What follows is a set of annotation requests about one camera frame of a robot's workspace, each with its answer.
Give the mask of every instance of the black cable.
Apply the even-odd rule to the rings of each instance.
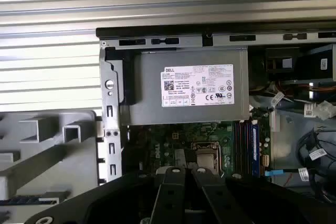
[[[335,163],[336,161],[335,160],[333,160],[333,161],[331,161],[330,163],[329,163],[329,165],[328,165],[328,167],[327,167],[327,173],[328,173],[328,171],[329,171],[329,169],[330,169],[330,167],[331,167],[331,165],[333,164],[333,163]]]
[[[328,171],[330,170],[330,167],[333,163],[336,162],[336,157],[333,156],[332,154],[330,154],[329,152],[326,152],[326,157],[328,157],[331,162],[329,163],[327,170],[326,170],[326,174],[320,172],[317,168],[315,167],[309,167],[312,165],[317,165],[317,163],[310,163],[309,165],[306,163],[306,160],[302,157],[300,151],[301,149],[305,146],[308,145],[309,147],[306,147],[307,150],[311,150],[314,146],[317,148],[323,148],[322,145],[320,144],[320,142],[322,143],[327,143],[327,144],[331,144],[333,146],[336,147],[336,143],[332,143],[329,141],[325,141],[325,140],[319,140],[317,138],[317,135],[321,132],[336,132],[336,131],[317,131],[315,132],[314,129],[312,129],[311,131],[309,131],[308,133],[306,133],[305,135],[303,135],[299,140],[298,140],[298,144],[296,146],[296,157],[299,161],[299,163],[303,166],[306,167],[307,170],[309,171],[309,182],[310,182],[310,186],[312,188],[312,190],[315,192],[316,197],[318,199],[321,199],[324,202],[327,202],[329,204],[336,204],[336,197],[333,196],[332,194],[330,194],[326,189],[325,189],[325,183],[322,184],[320,182],[316,182],[316,175],[319,175],[327,180],[330,181],[330,179],[332,179],[331,175],[328,174]]]
[[[336,146],[335,143],[332,143],[332,142],[329,142],[329,141],[325,141],[325,140],[319,140],[319,142],[324,142],[324,143],[328,143],[328,144],[331,144],[333,146]]]

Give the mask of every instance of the barcode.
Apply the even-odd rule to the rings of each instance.
[[[328,59],[321,59],[321,70],[326,70],[328,64]]]

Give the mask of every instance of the sticker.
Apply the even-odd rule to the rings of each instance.
[[[253,159],[257,161],[257,130],[253,129]]]
[[[328,59],[321,59],[321,70],[326,70],[328,68]]]
[[[275,107],[280,101],[282,98],[284,98],[285,95],[282,93],[282,92],[278,92],[275,97],[273,97],[273,99],[271,100],[271,106],[272,107]]]
[[[299,174],[303,182],[309,182],[309,174],[307,168],[299,168]]]
[[[315,160],[315,159],[318,159],[319,157],[325,156],[326,154],[327,154],[326,151],[323,148],[321,148],[312,153],[309,153],[309,156],[311,160]]]
[[[162,107],[234,104],[233,65],[165,67]]]
[[[313,109],[316,107],[316,103],[306,103],[304,105],[304,113],[303,116],[306,118],[315,118],[316,115],[313,113]]]

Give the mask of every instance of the electronic component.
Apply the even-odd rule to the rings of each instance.
[[[155,173],[160,166],[204,166],[230,176],[233,172],[232,123],[188,123],[133,126],[136,142],[147,154],[143,169]]]
[[[261,162],[264,167],[268,167],[269,166],[269,155],[263,155],[261,158]]]
[[[259,146],[257,120],[234,124],[235,172],[260,176]]]
[[[219,142],[192,143],[192,149],[197,156],[197,164],[206,167],[212,172],[219,173],[222,167],[222,155]]]

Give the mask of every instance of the metal bracket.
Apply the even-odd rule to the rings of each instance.
[[[31,118],[19,121],[19,123],[34,123],[36,135],[21,140],[21,143],[40,143],[55,136],[58,126],[54,118]]]
[[[94,122],[82,121],[70,123],[63,126],[62,132],[64,143],[67,143],[73,139],[78,139],[78,142],[81,143],[93,136]]]
[[[103,103],[104,142],[106,144],[107,181],[121,177],[120,108],[123,99],[122,60],[106,61],[106,49],[99,56],[100,81]]]

